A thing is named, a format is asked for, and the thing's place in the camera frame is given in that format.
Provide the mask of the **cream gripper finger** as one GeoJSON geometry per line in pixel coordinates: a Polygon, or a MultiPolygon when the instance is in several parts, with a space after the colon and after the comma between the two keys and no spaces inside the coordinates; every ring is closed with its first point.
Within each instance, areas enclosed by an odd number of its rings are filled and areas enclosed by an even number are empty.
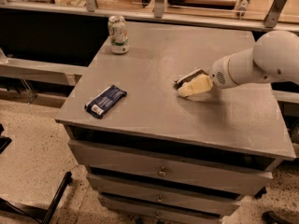
{"type": "Polygon", "coordinates": [[[178,88],[178,95],[188,97],[198,93],[210,91],[213,87],[213,81],[208,75],[199,75],[190,81],[184,81],[178,88]]]}
{"type": "Polygon", "coordinates": [[[182,86],[185,82],[189,82],[193,78],[195,78],[199,75],[205,75],[205,74],[206,74],[206,72],[203,69],[196,69],[196,70],[190,72],[188,75],[176,80],[176,84],[179,86],[182,86]]]}

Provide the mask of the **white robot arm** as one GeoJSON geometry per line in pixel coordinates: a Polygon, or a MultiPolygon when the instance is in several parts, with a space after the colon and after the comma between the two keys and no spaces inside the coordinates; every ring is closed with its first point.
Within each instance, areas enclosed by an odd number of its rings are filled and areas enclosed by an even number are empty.
{"type": "Polygon", "coordinates": [[[262,35],[252,48],[224,56],[207,70],[198,68],[176,81],[178,95],[189,97],[213,87],[290,81],[299,84],[299,36],[289,31],[262,35]]]}

